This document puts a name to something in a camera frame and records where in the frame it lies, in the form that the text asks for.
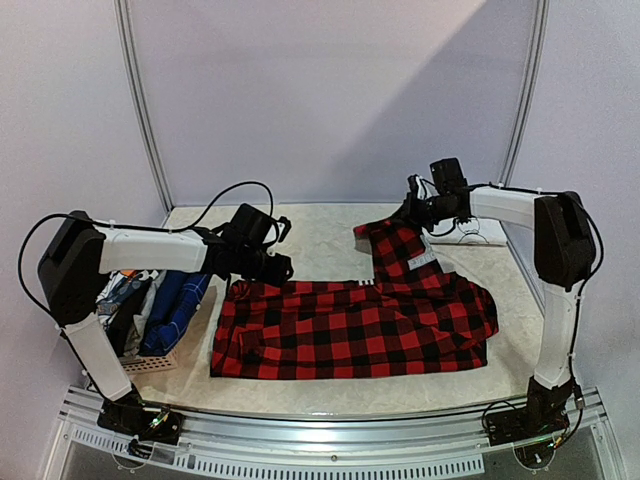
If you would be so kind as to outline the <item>white and green raglan shirt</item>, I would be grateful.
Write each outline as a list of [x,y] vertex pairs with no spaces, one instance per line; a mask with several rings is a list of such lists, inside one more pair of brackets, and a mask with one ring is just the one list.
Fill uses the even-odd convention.
[[497,220],[471,218],[468,222],[453,219],[440,221],[432,231],[423,228],[432,244],[505,246],[507,237]]

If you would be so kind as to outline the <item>red black plaid garment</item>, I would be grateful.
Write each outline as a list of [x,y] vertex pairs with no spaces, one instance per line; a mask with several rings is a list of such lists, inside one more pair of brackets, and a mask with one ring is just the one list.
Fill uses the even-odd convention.
[[370,279],[232,284],[211,377],[358,379],[486,366],[499,331],[488,290],[444,271],[415,224],[387,218],[354,236],[371,248]]

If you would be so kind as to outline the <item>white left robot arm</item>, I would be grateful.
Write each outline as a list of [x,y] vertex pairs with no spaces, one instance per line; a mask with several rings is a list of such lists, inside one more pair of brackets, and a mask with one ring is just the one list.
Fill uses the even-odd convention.
[[130,395],[134,386],[100,325],[96,300],[111,273],[167,270],[281,286],[293,275],[292,261],[268,253],[267,236],[282,242],[290,230],[246,204],[218,229],[155,227],[101,223],[83,211],[61,215],[61,225],[37,267],[50,316],[99,394],[111,401],[111,419],[128,434],[148,426],[146,408]]

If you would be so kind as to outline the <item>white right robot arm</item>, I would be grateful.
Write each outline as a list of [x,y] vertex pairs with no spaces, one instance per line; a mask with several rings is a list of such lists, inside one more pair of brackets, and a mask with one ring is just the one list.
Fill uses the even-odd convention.
[[497,185],[445,185],[408,178],[400,218],[428,231],[443,220],[491,219],[533,234],[533,261],[543,289],[544,325],[533,381],[546,391],[575,381],[574,351],[582,297],[595,273],[590,216],[574,192],[543,192]]

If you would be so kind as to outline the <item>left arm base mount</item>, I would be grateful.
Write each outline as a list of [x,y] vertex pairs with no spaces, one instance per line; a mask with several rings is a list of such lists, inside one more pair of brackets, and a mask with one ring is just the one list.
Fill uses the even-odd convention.
[[139,395],[119,400],[105,400],[97,425],[116,433],[136,437],[139,441],[177,445],[185,416],[172,408],[144,401]]

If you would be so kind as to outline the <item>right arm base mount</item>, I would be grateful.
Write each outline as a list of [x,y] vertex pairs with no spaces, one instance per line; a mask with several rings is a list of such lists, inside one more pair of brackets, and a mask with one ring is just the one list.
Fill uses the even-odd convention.
[[[576,424],[571,426],[566,410],[567,400],[573,397],[579,411]],[[491,446],[514,443],[561,432],[552,447],[559,448],[579,427],[585,406],[581,386],[574,377],[560,386],[546,388],[534,377],[529,379],[526,403],[515,407],[506,400],[491,403],[481,417],[481,424]]]

